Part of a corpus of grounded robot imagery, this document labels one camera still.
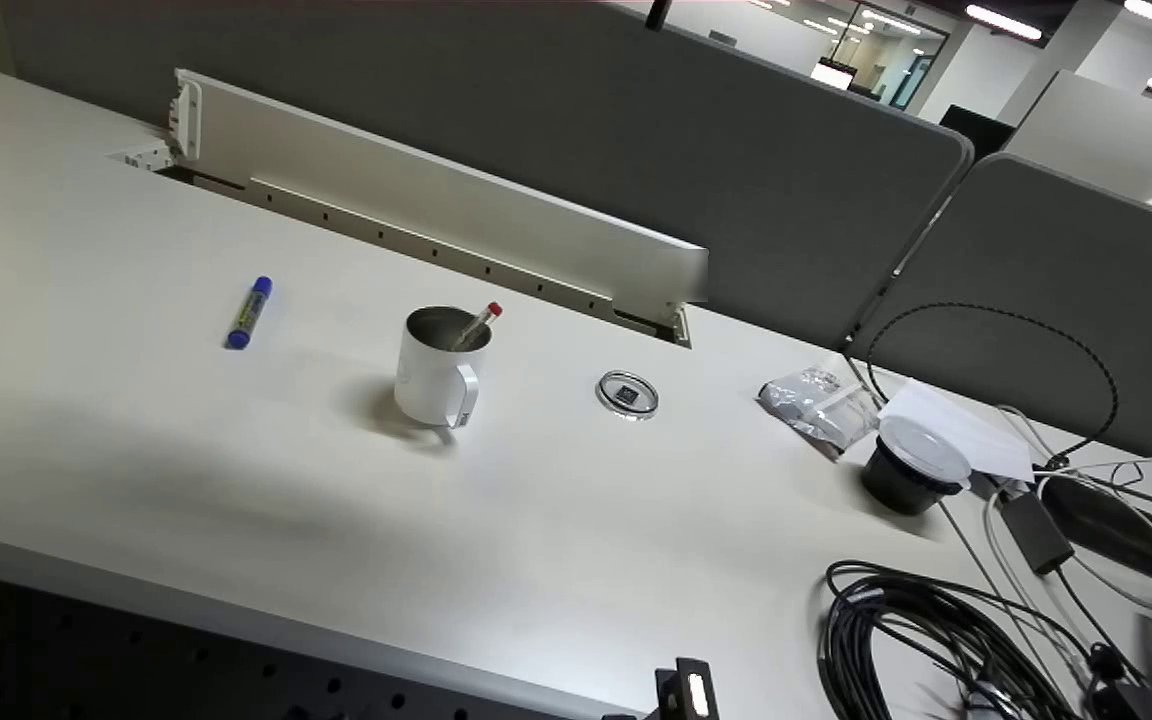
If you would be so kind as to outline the red-tipped screwdriver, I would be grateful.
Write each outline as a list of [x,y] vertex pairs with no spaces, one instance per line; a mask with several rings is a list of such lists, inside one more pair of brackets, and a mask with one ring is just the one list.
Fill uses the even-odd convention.
[[468,347],[479,328],[488,328],[504,307],[493,299],[459,336],[455,347]]

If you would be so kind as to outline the black perforated panel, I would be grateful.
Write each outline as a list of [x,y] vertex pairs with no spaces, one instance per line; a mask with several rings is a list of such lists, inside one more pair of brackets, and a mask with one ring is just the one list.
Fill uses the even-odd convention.
[[0,720],[547,720],[0,584]]

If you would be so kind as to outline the white metal mug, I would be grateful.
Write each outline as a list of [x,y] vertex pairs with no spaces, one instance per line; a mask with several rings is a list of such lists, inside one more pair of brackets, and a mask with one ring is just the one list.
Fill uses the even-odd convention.
[[493,328],[479,328],[468,347],[455,347],[471,320],[465,307],[416,307],[404,320],[393,391],[414,423],[465,427],[471,421],[493,343]]

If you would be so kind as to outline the blue marker pen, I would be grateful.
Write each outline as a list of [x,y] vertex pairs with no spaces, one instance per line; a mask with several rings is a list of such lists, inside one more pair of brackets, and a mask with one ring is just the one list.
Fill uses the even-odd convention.
[[242,304],[242,310],[238,310],[238,320],[234,320],[234,328],[230,328],[230,336],[223,336],[230,351],[243,351],[251,343],[251,330],[260,323],[260,310],[264,310],[268,295],[271,295],[271,277],[257,277],[249,295],[243,295],[243,304]]

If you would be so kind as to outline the clear plastic bag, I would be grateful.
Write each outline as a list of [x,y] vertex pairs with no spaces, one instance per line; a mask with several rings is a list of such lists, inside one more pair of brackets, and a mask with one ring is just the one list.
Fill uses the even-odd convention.
[[758,402],[830,460],[841,460],[857,439],[875,427],[875,407],[869,391],[857,381],[824,367],[767,381],[758,391]]

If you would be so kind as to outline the right grey desk partition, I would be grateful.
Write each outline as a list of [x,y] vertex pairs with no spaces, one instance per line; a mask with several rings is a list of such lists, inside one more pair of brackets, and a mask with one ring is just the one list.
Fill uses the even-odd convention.
[[1152,206],[987,157],[853,351],[1152,457]]

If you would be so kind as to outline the round clear desk grommet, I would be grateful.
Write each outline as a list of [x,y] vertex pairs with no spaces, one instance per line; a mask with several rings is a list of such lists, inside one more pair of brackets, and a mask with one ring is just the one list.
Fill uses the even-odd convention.
[[598,381],[598,400],[610,411],[620,411],[632,421],[648,421],[660,407],[660,391],[646,376],[632,376],[632,371],[604,371]]

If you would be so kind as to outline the grey desk partition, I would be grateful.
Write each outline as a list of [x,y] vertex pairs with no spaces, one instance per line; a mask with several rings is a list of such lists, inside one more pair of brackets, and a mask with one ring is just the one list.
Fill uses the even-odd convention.
[[710,248],[714,310],[835,343],[974,149],[604,0],[0,0],[0,67],[156,118],[181,67]]
[[1152,457],[1152,206],[987,157],[853,351]]

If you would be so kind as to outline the black and white round device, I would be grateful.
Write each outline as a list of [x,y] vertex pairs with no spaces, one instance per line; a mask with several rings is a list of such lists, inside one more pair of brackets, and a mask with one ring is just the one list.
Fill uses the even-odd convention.
[[879,421],[875,449],[859,468],[865,490],[901,516],[924,516],[937,499],[958,497],[967,474],[964,453],[907,414]]

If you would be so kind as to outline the left grey desk partition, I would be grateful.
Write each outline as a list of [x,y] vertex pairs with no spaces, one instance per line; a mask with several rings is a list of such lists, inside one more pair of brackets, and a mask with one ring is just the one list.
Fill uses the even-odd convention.
[[0,67],[156,118],[181,67],[710,248],[714,310],[835,343],[974,149],[604,0],[0,0]]

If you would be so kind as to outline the black power adapter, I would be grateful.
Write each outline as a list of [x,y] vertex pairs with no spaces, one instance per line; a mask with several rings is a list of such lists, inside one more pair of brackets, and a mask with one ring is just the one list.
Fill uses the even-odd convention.
[[1003,497],[999,516],[1036,576],[1056,570],[1073,557],[1064,528],[1034,490]]

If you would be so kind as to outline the black oval device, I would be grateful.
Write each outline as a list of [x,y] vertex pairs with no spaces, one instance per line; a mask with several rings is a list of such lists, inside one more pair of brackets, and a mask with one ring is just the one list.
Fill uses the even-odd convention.
[[1050,479],[1039,499],[1073,542],[1152,576],[1152,523],[1124,499],[1077,479]]

